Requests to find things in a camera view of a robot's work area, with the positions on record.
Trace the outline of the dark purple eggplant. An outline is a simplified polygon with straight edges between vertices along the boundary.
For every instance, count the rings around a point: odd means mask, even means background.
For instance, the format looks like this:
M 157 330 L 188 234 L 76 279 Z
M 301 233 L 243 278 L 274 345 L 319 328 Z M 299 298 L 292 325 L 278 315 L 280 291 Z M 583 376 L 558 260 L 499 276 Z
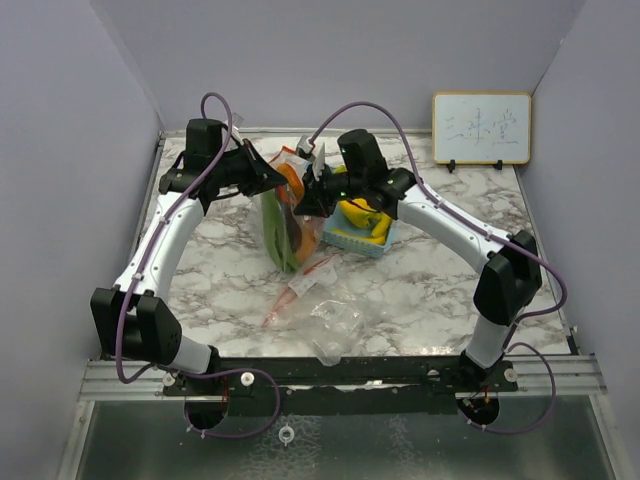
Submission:
M 304 246 L 308 246 L 313 239 L 313 230 L 305 221 L 293 213 L 292 204 L 283 206 L 286 236 L 291 249 L 299 252 Z

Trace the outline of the green leaf vegetable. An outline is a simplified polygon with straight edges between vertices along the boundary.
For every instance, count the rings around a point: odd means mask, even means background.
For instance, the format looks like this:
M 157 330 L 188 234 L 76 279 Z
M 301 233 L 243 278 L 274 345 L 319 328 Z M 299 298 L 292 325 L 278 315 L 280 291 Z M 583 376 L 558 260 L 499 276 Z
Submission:
M 293 273 L 299 263 L 291 247 L 284 212 L 273 192 L 260 197 L 262 238 L 265 250 L 274 265 L 284 273 Z

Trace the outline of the clear zip bag orange zipper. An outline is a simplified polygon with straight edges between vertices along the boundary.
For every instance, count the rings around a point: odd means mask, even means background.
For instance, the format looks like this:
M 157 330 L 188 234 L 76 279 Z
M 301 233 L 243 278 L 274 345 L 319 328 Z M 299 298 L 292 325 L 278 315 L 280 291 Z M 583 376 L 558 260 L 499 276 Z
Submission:
M 260 195 L 262 241 L 276 267 L 284 273 L 295 273 L 318 248 L 325 219 L 294 213 L 304 195 L 303 175 L 309 166 L 306 160 L 283 146 L 269 164 L 287 183 Z

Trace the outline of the orange papaya slice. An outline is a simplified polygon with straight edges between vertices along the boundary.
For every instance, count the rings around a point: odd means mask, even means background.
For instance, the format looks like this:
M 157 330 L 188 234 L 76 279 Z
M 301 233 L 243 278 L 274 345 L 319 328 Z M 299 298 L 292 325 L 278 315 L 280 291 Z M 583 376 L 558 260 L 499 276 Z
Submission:
M 283 174 L 288 183 L 286 186 L 280 186 L 276 189 L 276 198 L 279 200 L 280 205 L 282 207 L 285 203 L 292 204 L 292 209 L 294 213 L 294 208 L 297 203 L 301 200 L 304 194 L 304 187 L 302 181 L 298 177 L 298 174 L 295 168 L 287 163 L 280 164 L 276 170 Z M 311 240 L 308 246 L 304 246 L 301 251 L 294 252 L 295 258 L 299 263 L 299 267 L 306 263 L 309 258 L 314 254 L 318 244 L 321 239 L 321 227 L 322 223 L 318 218 L 309 217 L 309 216 L 297 216 L 305 221 L 305 223 L 313 230 L 313 239 Z

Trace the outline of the yellow banana bunch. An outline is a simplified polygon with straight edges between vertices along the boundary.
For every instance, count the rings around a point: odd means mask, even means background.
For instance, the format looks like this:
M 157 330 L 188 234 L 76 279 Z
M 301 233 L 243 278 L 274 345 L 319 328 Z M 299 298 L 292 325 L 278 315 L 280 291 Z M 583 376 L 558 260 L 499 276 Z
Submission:
M 334 229 L 334 232 L 375 245 L 384 245 L 393 223 L 393 219 L 386 213 L 374 210 L 363 198 L 347 199 L 338 202 L 341 214 L 349 224 L 355 228 L 354 233 Z

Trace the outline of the clear zip bag red zipper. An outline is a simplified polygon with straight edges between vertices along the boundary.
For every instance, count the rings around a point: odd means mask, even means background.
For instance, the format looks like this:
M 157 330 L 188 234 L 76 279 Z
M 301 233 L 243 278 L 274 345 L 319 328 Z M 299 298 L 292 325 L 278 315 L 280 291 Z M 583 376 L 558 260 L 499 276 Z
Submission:
M 368 328 L 369 306 L 347 284 L 336 255 L 317 258 L 286 282 L 262 326 L 287 331 L 326 367 L 350 354 Z

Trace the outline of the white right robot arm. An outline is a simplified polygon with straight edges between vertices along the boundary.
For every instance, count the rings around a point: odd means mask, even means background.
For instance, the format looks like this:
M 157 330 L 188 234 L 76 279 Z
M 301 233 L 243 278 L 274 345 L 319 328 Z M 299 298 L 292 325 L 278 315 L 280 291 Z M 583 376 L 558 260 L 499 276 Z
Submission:
M 517 317 L 542 285 L 534 237 L 484 224 L 421 183 L 406 168 L 391 168 L 376 138 L 365 129 L 342 134 L 338 146 L 346 166 L 340 172 L 324 162 L 324 150 L 301 138 L 295 152 L 309 161 L 298 215 L 328 217 L 342 200 L 363 199 L 369 207 L 420 229 L 461 257 L 478 273 L 473 302 L 479 318 L 459 367 L 461 383 L 481 391 L 496 376 Z

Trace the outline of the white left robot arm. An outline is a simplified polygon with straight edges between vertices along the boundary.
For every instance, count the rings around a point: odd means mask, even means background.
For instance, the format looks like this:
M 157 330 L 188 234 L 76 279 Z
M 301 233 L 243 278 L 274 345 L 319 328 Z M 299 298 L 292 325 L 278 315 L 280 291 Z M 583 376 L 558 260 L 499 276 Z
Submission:
M 220 385 L 217 350 L 186 337 L 168 293 L 183 251 L 222 190 L 251 197 L 286 185 L 248 140 L 223 122 L 192 119 L 178 162 L 159 182 L 151 222 L 124 272 L 94 291 L 90 308 L 104 353 L 186 372 L 206 395 Z

